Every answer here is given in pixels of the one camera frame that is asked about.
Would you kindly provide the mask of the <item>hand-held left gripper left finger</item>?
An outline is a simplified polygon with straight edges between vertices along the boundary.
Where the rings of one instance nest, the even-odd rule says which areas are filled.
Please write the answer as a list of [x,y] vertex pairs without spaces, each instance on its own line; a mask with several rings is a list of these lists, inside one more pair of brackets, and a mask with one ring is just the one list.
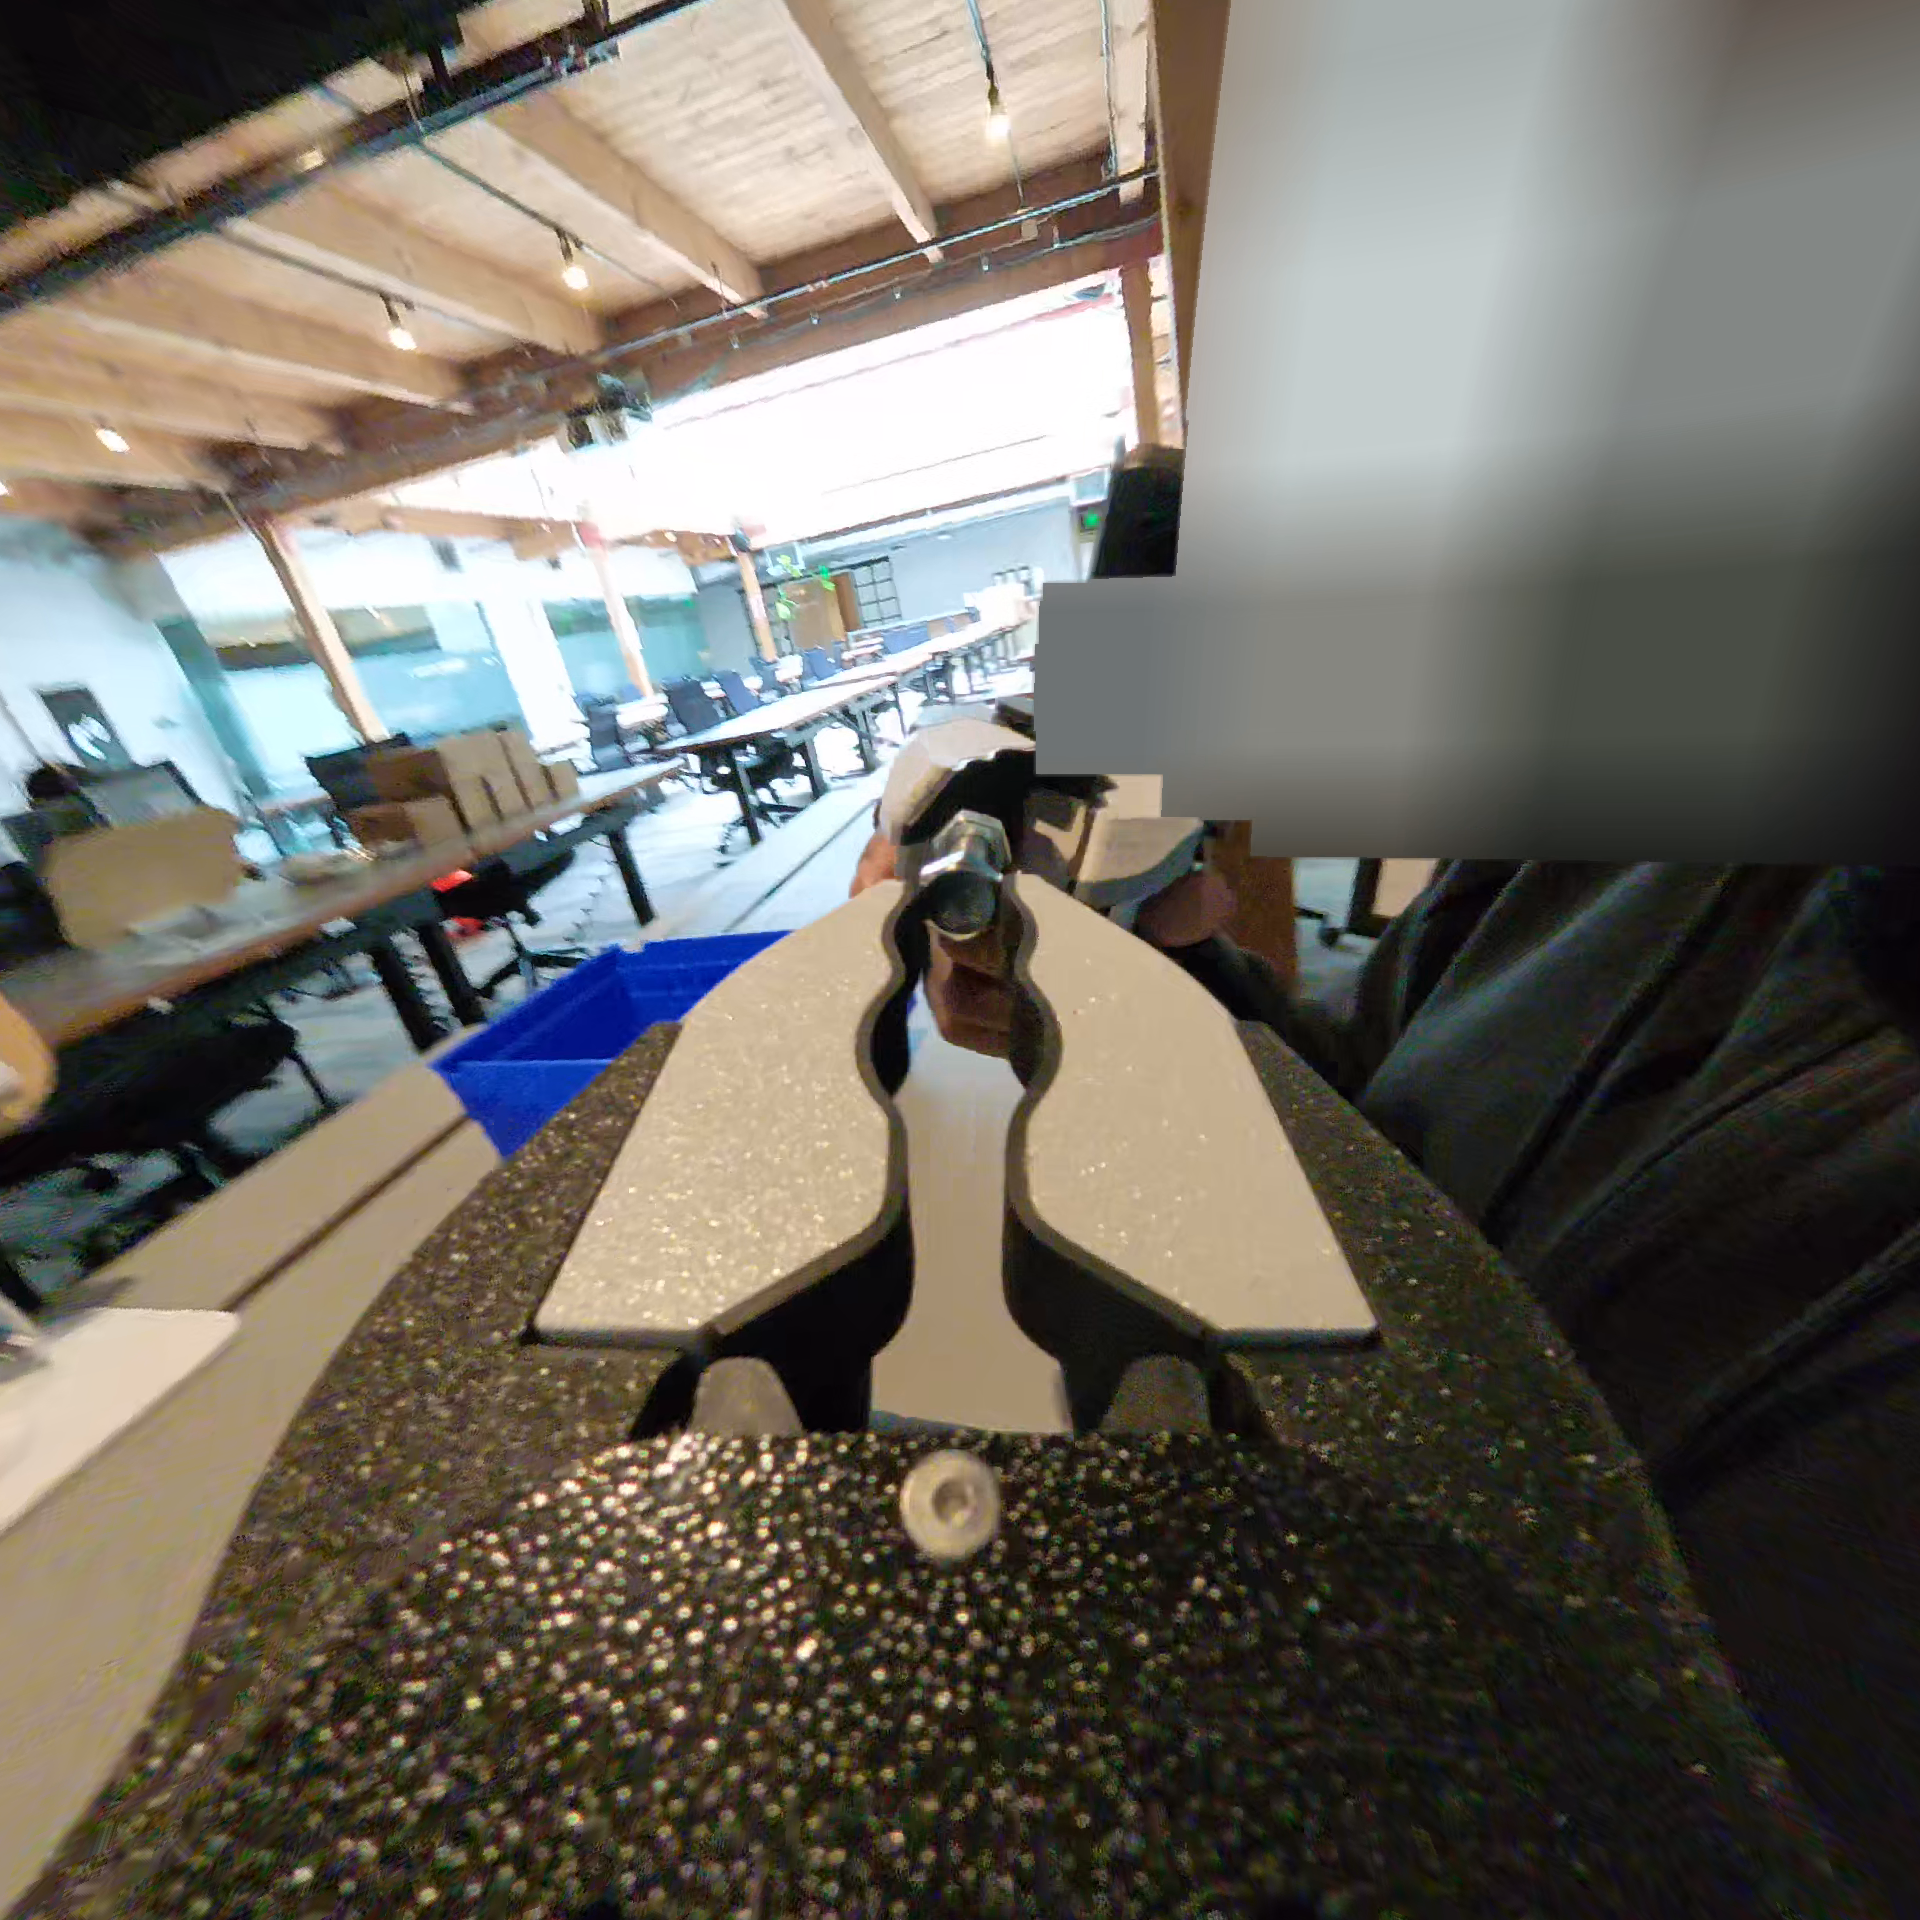
[[912,1301],[912,957],[880,882],[693,1003],[536,1306],[544,1345],[870,1385]]

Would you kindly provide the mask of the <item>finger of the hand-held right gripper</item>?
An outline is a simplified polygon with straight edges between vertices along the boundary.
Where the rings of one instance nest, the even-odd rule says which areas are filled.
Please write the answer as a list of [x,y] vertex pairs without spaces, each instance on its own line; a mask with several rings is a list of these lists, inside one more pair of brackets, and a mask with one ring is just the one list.
[[1197,868],[1208,822],[1090,810],[1066,856],[1066,895],[1103,918],[1134,918]]
[[954,715],[911,734],[891,759],[879,794],[879,835],[900,850],[931,844],[959,813],[993,815],[1013,835],[1031,777],[1031,734]]

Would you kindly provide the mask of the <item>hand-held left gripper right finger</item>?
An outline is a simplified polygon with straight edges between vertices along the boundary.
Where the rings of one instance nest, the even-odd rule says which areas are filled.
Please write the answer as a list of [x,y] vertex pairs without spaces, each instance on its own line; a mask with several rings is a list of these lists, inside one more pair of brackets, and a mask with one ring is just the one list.
[[1002,1295],[1065,1385],[1141,1358],[1360,1350],[1380,1317],[1230,1010],[1066,890],[1013,876],[1019,1102]]

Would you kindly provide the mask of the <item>metal bolt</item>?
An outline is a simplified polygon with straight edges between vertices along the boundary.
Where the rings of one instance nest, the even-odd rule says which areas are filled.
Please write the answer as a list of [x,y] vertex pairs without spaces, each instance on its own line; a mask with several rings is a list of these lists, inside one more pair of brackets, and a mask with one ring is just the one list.
[[998,868],[1002,882],[1005,882],[1005,875],[1013,868],[1013,844],[1009,844],[1005,827],[993,813],[978,813],[978,810],[954,813],[948,822],[938,827],[938,835],[931,839],[931,850],[919,861],[919,868],[931,863],[931,861],[954,856],[954,851],[959,861],[985,861],[985,863]]

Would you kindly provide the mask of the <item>person's right hand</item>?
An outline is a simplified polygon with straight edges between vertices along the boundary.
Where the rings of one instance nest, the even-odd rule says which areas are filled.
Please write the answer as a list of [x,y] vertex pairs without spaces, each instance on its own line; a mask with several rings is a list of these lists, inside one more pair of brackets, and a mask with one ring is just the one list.
[[[1147,947],[1182,954],[1221,938],[1233,921],[1234,895],[1230,882],[1212,868],[1197,868],[1147,899],[1132,918],[1132,932]],[[1009,918],[966,938],[954,938],[931,923],[924,1003],[947,1042],[982,1058],[1009,1058],[1017,1013],[1013,947],[1017,932]]]

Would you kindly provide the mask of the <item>large blue plastic bin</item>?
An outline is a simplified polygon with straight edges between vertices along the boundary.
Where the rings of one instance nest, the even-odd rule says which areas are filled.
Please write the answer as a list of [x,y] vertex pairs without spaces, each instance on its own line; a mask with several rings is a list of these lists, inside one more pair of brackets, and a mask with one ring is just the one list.
[[492,1147],[516,1158],[635,1042],[682,1022],[726,973],[782,938],[784,932],[726,932],[602,948],[471,1029],[434,1060],[434,1075]]

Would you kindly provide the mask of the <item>cardboard box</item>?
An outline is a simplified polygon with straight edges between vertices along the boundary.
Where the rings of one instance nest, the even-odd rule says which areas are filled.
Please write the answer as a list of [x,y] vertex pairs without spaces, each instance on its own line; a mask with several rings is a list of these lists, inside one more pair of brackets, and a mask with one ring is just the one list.
[[388,738],[360,773],[368,798],[348,810],[348,827],[368,850],[451,843],[579,794],[578,766],[541,759],[519,724],[427,745]]

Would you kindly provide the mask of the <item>person's black jacket torso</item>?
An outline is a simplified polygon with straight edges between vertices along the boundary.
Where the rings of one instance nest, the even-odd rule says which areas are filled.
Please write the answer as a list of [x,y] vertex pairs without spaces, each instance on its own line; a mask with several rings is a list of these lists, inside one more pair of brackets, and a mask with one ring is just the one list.
[[1916,868],[1433,871],[1292,1044],[1533,1290],[1916,1916]]

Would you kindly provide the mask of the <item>white base document stand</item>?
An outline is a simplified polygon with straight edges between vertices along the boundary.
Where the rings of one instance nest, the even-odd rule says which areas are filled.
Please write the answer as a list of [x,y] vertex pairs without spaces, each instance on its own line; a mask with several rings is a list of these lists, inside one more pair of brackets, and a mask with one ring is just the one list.
[[[62,1070],[51,1040],[5,999],[5,1189],[65,1160],[165,1152],[202,1123],[198,1066],[144,1031]],[[79,1475],[236,1341],[224,1306],[51,1306],[5,1264],[5,1532]]]

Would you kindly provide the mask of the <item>dark computer screen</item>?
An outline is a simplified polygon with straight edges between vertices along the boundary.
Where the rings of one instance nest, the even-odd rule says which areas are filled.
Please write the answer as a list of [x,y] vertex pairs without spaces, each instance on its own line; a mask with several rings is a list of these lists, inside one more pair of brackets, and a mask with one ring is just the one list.
[[171,759],[130,766],[79,766],[82,832],[135,827],[204,810],[202,790]]

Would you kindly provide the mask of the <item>wooden support post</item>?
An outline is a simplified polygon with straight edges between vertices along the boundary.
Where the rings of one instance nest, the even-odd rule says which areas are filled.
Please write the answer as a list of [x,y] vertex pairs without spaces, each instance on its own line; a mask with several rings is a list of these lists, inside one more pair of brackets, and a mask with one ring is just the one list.
[[1205,267],[1215,132],[1230,61],[1233,4],[1147,7],[1147,105],[1162,178],[1162,237],[1169,272],[1172,418],[1187,428],[1197,284]]

